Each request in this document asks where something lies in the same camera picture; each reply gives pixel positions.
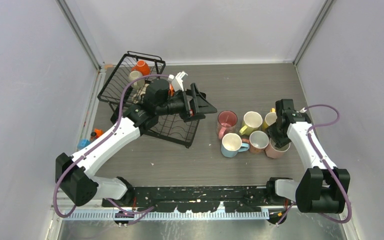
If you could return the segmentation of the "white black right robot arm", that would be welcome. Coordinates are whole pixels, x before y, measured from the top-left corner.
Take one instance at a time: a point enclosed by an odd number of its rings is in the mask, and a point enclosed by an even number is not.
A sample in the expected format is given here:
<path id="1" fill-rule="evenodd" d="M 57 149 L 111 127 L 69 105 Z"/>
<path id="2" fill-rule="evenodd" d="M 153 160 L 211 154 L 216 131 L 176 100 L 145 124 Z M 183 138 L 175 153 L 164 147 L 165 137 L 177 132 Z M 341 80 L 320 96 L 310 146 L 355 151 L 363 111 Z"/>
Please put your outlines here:
<path id="1" fill-rule="evenodd" d="M 307 114 L 308 107 L 296 110 L 292 99 L 275 103 L 276 122 L 267 129 L 276 148 L 293 144 L 304 166 L 300 181 L 271 177 L 265 198 L 271 205 L 291 200 L 302 213 L 339 214 L 350 207 L 348 189 L 351 181 L 347 169 L 339 168 L 320 144 Z"/>

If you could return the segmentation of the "black wire dish rack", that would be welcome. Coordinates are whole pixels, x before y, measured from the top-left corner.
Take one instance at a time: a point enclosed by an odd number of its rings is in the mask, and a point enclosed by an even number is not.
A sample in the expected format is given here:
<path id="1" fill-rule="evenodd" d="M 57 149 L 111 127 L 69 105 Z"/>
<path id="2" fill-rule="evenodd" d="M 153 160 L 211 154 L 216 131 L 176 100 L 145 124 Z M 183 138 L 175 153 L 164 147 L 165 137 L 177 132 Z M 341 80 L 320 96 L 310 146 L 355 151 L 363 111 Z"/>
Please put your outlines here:
<path id="1" fill-rule="evenodd" d="M 97 95 L 101 102 L 108 103 L 112 109 L 113 114 L 110 121 L 113 125 L 118 120 L 120 99 L 123 90 L 129 83 L 129 73 L 138 61 L 146 62 L 152 75 L 162 74 L 166 67 L 166 62 L 157 55 L 127 51 L 121 57 Z M 144 79 L 144 86 L 141 88 L 130 86 L 127 89 L 123 98 L 123 111 L 142 100 L 147 86 L 153 80 L 153 77 L 147 77 Z M 189 148 L 194 141 L 199 122 L 199 120 L 184 122 L 178 114 L 164 115 L 160 116 L 158 123 L 144 134 Z"/>

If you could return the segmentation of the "colourful toy block pile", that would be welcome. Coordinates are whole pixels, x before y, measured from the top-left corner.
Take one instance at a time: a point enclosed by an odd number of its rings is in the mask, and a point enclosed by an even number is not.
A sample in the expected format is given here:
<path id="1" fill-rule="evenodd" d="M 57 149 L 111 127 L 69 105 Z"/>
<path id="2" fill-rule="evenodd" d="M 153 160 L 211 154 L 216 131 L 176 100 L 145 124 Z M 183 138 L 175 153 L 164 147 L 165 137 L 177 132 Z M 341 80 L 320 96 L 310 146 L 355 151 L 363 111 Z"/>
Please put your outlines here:
<path id="1" fill-rule="evenodd" d="M 95 128 L 89 135 L 88 138 L 82 138 L 79 140 L 77 144 L 77 150 L 81 150 L 85 147 L 87 147 L 90 143 L 98 139 L 100 136 L 104 134 L 104 131 L 102 129 Z"/>

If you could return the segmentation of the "small pink cup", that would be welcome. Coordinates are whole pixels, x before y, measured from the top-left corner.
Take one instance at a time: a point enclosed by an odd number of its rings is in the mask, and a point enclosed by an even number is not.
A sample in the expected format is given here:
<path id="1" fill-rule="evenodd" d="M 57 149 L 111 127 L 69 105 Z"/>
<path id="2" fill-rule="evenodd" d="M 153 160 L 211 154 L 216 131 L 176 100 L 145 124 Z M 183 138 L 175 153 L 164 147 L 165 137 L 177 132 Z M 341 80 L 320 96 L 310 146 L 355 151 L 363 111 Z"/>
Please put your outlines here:
<path id="1" fill-rule="evenodd" d="M 252 132 L 248 138 L 243 138 L 242 142 L 249 144 L 250 153 L 260 154 L 269 145 L 270 139 L 265 132 L 257 130 Z"/>

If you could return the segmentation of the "cream cup in rack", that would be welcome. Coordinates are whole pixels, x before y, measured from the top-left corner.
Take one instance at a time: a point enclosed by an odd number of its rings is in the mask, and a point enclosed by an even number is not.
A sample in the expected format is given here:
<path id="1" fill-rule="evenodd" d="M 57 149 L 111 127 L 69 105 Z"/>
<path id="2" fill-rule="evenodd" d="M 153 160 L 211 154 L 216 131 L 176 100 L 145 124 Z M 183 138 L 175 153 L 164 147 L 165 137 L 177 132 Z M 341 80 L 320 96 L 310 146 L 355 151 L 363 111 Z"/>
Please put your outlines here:
<path id="1" fill-rule="evenodd" d="M 144 91 L 138 91 L 137 93 L 135 93 L 133 96 L 132 96 L 132 102 L 134 104 L 139 104 L 143 101 L 143 96 L 144 96 L 145 92 Z"/>

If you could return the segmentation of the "large pink mug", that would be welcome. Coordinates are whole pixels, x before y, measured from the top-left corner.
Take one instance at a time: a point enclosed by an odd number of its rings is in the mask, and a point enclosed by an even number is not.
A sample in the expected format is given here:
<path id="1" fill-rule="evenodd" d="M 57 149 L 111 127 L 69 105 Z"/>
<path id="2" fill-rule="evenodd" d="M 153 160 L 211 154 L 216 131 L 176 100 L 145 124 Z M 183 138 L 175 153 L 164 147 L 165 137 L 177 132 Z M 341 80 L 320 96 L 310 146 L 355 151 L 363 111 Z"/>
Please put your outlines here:
<path id="1" fill-rule="evenodd" d="M 226 134 L 235 131 L 238 116 L 231 110 L 224 110 L 217 117 L 216 134 L 221 140 Z"/>

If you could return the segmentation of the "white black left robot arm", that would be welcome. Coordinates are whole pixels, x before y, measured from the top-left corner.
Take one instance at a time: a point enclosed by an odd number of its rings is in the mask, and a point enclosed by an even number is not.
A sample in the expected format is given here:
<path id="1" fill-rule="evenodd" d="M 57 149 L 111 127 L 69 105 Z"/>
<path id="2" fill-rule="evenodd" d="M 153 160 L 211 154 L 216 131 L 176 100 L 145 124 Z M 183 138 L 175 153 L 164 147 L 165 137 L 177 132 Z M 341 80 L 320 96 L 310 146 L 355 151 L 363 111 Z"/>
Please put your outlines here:
<path id="1" fill-rule="evenodd" d="M 145 88 L 141 100 L 132 104 L 112 128 L 83 149 L 55 161 L 55 180 L 75 206 L 93 199 L 113 199 L 121 207 L 133 202 L 130 186 L 122 177 L 96 176 L 101 166 L 128 143 L 154 127 L 160 116 L 178 115 L 184 122 L 201 120 L 217 109 L 206 99 L 196 84 L 189 89 L 175 87 L 176 80 L 157 78 Z"/>

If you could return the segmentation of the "pink cup rack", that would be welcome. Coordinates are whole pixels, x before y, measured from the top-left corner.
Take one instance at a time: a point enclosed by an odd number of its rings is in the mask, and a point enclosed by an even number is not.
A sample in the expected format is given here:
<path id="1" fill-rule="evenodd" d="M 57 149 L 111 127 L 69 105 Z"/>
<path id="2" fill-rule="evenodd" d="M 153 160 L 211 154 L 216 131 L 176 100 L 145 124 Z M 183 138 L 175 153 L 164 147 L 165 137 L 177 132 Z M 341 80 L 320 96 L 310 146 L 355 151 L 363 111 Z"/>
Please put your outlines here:
<path id="1" fill-rule="evenodd" d="M 265 154 L 271 159 L 281 158 L 291 147 L 291 143 L 286 144 L 283 147 L 276 147 L 275 142 L 270 138 L 269 144 L 265 148 Z"/>

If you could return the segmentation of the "light green mug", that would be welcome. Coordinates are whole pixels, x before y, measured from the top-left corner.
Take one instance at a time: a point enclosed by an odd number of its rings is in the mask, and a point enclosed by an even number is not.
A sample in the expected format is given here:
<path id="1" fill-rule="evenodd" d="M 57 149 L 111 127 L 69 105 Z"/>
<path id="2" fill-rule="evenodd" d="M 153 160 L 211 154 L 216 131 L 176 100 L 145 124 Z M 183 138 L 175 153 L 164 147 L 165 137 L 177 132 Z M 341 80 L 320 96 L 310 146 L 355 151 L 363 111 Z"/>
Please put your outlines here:
<path id="1" fill-rule="evenodd" d="M 263 117 L 255 111 L 248 111 L 244 114 L 242 119 L 242 126 L 239 134 L 250 135 L 252 132 L 257 131 L 263 124 Z"/>

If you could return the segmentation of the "yellow mug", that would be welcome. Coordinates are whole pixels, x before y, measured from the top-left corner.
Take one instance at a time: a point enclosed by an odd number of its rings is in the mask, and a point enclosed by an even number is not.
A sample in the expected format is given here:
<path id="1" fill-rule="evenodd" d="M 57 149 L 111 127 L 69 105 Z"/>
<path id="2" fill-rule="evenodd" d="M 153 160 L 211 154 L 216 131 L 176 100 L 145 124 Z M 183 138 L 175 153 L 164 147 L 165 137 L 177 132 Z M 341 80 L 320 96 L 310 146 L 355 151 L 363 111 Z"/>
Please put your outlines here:
<path id="1" fill-rule="evenodd" d="M 270 127 L 271 125 L 276 123 L 276 120 L 277 120 L 276 109 L 271 108 L 269 113 L 267 113 L 265 115 L 265 117 L 263 118 L 263 123 L 262 123 L 261 129 L 265 132 L 268 129 L 268 127 Z"/>

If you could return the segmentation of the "orange cup top tier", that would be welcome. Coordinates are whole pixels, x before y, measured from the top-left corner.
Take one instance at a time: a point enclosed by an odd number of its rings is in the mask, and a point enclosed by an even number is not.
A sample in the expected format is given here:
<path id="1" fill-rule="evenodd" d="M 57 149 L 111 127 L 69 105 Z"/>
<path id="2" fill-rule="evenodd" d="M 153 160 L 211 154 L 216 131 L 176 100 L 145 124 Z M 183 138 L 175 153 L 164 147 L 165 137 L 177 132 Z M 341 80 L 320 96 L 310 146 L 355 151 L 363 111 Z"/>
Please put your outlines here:
<path id="1" fill-rule="evenodd" d="M 138 71 L 143 76 L 147 76 L 151 73 L 151 68 L 144 60 L 138 60 L 136 65 L 131 69 L 131 71 Z"/>

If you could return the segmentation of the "light blue cup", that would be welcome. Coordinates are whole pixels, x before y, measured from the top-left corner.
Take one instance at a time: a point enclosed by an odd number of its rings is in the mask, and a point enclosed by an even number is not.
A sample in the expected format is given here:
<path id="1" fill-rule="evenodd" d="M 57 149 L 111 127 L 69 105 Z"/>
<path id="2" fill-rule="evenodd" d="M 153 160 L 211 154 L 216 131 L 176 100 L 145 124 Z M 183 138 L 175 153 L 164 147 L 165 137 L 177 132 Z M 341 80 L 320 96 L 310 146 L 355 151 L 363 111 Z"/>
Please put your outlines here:
<path id="1" fill-rule="evenodd" d="M 227 133 L 221 140 L 221 154 L 226 158 L 233 158 L 249 149 L 250 145 L 236 133 Z"/>

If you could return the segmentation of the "orange cup tier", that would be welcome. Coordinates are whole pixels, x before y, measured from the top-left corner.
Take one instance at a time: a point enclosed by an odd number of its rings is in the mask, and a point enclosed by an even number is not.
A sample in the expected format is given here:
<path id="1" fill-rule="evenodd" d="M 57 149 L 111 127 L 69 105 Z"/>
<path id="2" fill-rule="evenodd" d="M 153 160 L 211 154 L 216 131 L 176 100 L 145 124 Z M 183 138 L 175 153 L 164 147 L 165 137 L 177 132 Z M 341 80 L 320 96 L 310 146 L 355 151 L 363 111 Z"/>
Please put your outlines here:
<path id="1" fill-rule="evenodd" d="M 174 94 L 175 94 L 174 87 L 173 87 L 172 84 L 170 83 L 170 84 L 169 84 L 168 95 L 172 97 L 172 96 L 174 96 Z"/>
<path id="2" fill-rule="evenodd" d="M 147 76 L 151 73 L 151 68 L 144 60 L 138 60 L 136 65 L 131 69 L 131 71 L 138 71 L 143 76 Z"/>

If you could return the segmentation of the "beige mug top tier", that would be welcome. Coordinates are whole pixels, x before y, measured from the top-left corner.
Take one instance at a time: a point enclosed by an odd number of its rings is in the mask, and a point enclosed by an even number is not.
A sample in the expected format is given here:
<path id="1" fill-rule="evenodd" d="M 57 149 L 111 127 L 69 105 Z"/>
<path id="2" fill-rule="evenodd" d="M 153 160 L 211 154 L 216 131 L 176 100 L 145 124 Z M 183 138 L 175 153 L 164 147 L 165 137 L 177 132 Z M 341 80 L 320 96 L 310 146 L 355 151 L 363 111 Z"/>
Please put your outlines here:
<path id="1" fill-rule="evenodd" d="M 134 88 L 134 89 L 141 89 L 142 87 L 144 87 L 145 85 L 145 79 L 144 78 L 141 78 L 143 76 L 143 74 L 140 72 L 140 71 L 137 71 L 137 70 L 133 70 L 129 73 L 128 75 L 128 81 L 131 84 L 131 87 Z"/>

